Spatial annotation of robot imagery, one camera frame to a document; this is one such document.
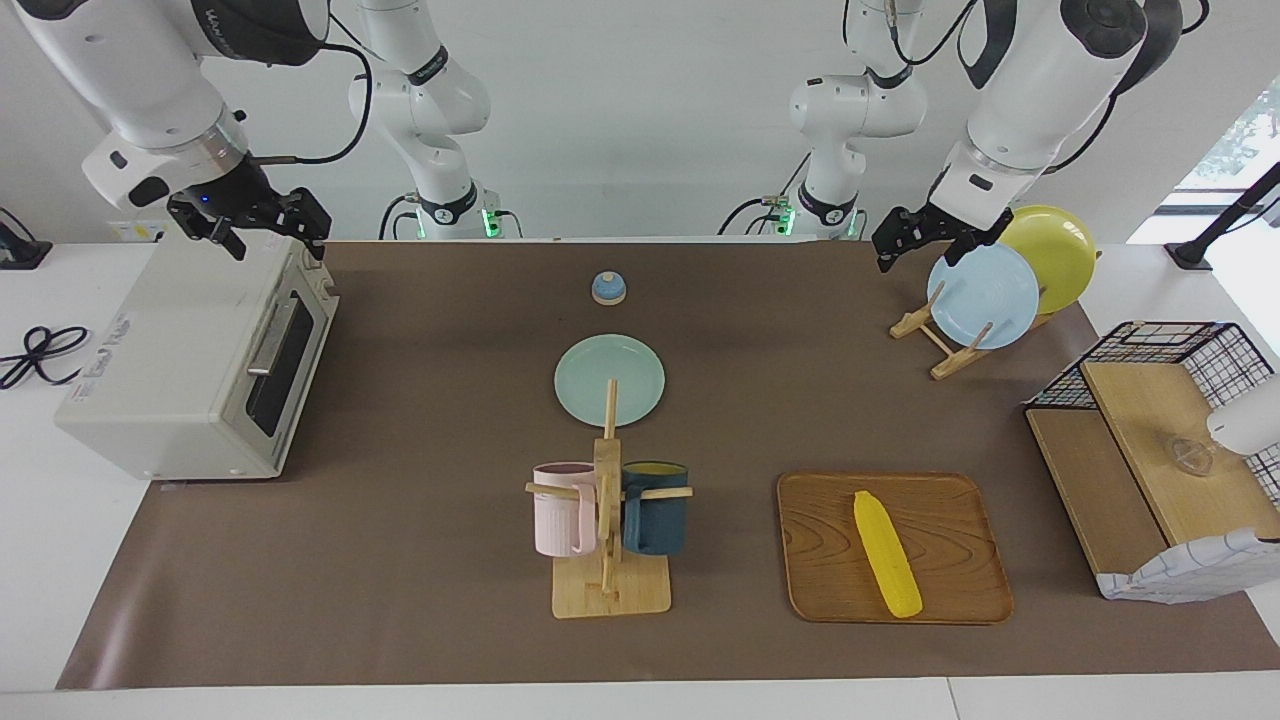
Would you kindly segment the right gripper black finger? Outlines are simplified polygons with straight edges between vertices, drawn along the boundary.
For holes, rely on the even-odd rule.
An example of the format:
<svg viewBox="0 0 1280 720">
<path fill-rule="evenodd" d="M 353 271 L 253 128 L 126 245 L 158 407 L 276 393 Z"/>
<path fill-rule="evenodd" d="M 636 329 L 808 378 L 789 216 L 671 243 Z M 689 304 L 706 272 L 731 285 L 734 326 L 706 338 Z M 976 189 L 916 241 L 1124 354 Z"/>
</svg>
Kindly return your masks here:
<svg viewBox="0 0 1280 720">
<path fill-rule="evenodd" d="M 206 217 L 189 200 L 169 200 L 168 211 L 180 231 L 193 241 L 206 240 L 224 249 L 236 261 L 243 261 L 247 249 L 228 218 Z"/>
<path fill-rule="evenodd" d="M 285 234 L 302 242 L 319 263 L 330 233 L 332 217 L 308 188 L 294 188 L 285 196 Z"/>
</svg>

